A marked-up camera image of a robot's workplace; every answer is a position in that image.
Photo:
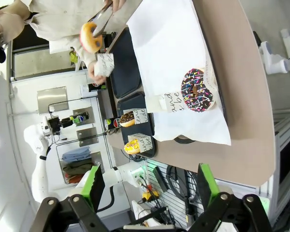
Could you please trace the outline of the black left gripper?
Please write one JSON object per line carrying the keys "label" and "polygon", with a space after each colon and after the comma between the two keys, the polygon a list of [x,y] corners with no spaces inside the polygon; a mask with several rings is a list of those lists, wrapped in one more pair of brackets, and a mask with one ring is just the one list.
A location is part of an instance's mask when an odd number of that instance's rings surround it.
{"label": "black left gripper", "polygon": [[70,116],[69,118],[65,118],[60,120],[58,117],[54,118],[53,122],[53,129],[54,130],[59,130],[61,127],[66,128],[66,127],[76,127],[76,124],[73,123],[73,120],[75,120],[74,116]]}

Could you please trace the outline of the person's left hand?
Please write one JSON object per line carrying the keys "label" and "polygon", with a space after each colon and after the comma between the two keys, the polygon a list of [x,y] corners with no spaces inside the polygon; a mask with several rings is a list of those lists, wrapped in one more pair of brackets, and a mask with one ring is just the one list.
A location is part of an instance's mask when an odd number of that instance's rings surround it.
{"label": "person's left hand", "polygon": [[112,4],[113,12],[116,12],[122,8],[126,0],[103,0],[104,4]]}

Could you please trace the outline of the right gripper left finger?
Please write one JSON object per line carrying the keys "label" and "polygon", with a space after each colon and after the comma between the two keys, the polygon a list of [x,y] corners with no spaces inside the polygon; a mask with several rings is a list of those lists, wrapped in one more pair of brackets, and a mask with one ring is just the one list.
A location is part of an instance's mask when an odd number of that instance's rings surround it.
{"label": "right gripper left finger", "polygon": [[60,201],[55,197],[45,198],[37,211],[30,228],[31,232],[66,232],[70,225],[79,224],[84,232],[107,232],[108,229],[97,215],[105,188],[101,168],[94,178],[88,177],[89,192],[73,194]]}

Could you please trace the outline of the person's right hand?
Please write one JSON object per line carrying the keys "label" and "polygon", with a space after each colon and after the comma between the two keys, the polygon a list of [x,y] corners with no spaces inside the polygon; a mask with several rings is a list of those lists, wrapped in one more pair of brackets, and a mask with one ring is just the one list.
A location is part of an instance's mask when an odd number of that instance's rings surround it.
{"label": "person's right hand", "polygon": [[101,85],[101,84],[105,83],[107,78],[105,76],[95,74],[95,70],[94,70],[95,63],[96,62],[93,61],[88,65],[88,67],[87,67],[88,75],[97,85]]}

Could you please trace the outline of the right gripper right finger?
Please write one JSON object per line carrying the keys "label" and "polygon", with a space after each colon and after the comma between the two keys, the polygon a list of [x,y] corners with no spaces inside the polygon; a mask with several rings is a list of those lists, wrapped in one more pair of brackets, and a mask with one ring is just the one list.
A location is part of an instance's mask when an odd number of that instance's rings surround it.
{"label": "right gripper right finger", "polygon": [[208,164],[199,164],[196,182],[204,212],[188,231],[216,232],[223,222],[231,223],[238,232],[273,230],[259,196],[238,198],[220,191]]}

